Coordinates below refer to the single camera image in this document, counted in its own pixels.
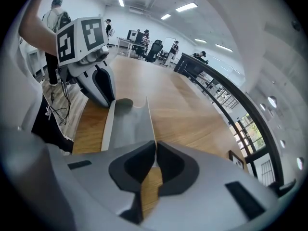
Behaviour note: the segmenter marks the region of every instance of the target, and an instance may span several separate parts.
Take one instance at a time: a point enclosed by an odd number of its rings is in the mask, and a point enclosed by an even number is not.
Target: person's arm
[[[38,17],[42,0],[31,0],[19,26],[19,35],[30,45],[51,55],[57,55],[56,34]]]

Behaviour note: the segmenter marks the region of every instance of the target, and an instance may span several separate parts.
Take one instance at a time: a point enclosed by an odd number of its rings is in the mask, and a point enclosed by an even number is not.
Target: white robot body
[[[61,28],[56,40],[61,79],[74,78],[88,98],[109,107],[116,91],[113,72],[104,61],[109,51],[103,18],[78,18]]]

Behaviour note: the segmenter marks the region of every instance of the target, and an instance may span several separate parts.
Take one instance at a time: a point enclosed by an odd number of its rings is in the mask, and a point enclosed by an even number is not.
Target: black office chair
[[[142,57],[145,58],[146,62],[153,63],[156,61],[157,54],[161,51],[163,46],[158,43],[153,43],[150,52],[147,55],[143,55]]]
[[[159,45],[162,45],[162,44],[163,44],[163,42],[162,42],[161,40],[159,40],[159,39],[155,40],[154,43],[159,44]]]

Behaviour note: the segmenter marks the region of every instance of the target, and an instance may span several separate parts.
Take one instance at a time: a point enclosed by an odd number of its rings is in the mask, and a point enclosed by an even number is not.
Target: window
[[[232,126],[230,126],[229,129],[230,129],[230,131],[231,131],[231,133],[232,133],[233,135],[236,134],[235,129],[234,129]]]
[[[248,125],[246,127],[246,130],[247,130],[252,142],[255,142],[256,140],[258,140],[262,137],[259,129],[257,128],[257,126],[254,122],[251,123],[250,125]]]
[[[239,131],[242,131],[242,128],[241,128],[241,126],[240,126],[240,124],[237,122],[237,123],[235,123],[235,125],[236,125],[236,127],[237,127],[237,129],[239,130]]]
[[[248,145],[248,150],[249,150],[250,154],[254,153],[254,151],[253,151],[251,145]]]
[[[241,152],[242,152],[244,157],[247,157],[247,153],[246,153],[245,149],[241,149]]]
[[[244,148],[244,145],[243,145],[243,143],[241,141],[238,142],[238,145],[239,145],[240,149]]]
[[[243,138],[243,139],[245,139],[245,138],[246,138],[246,136],[244,135],[244,133],[243,133],[243,132],[241,132],[241,136],[242,136],[242,138]],[[238,134],[235,134],[235,135],[234,135],[234,137],[235,137],[236,142],[238,142],[238,141],[240,141],[240,140],[241,140],[241,139],[240,139],[240,136],[239,136]]]
[[[257,141],[254,142],[254,146],[256,148],[256,150],[260,150],[265,146],[264,140],[261,137],[260,139],[258,139]]]
[[[251,119],[248,113],[241,118],[241,123],[244,125],[244,127],[247,127],[247,125],[249,125],[252,122],[253,120]]]

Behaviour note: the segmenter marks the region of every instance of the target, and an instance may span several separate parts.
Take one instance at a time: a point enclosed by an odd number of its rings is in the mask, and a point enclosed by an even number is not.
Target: backpack
[[[113,28],[110,29],[109,31],[109,36],[113,36],[115,34],[115,30]]]
[[[71,21],[72,20],[69,17],[68,13],[64,11],[63,13],[58,15],[58,20],[57,20],[56,25],[53,28],[53,31],[56,33],[59,29],[69,24]]]

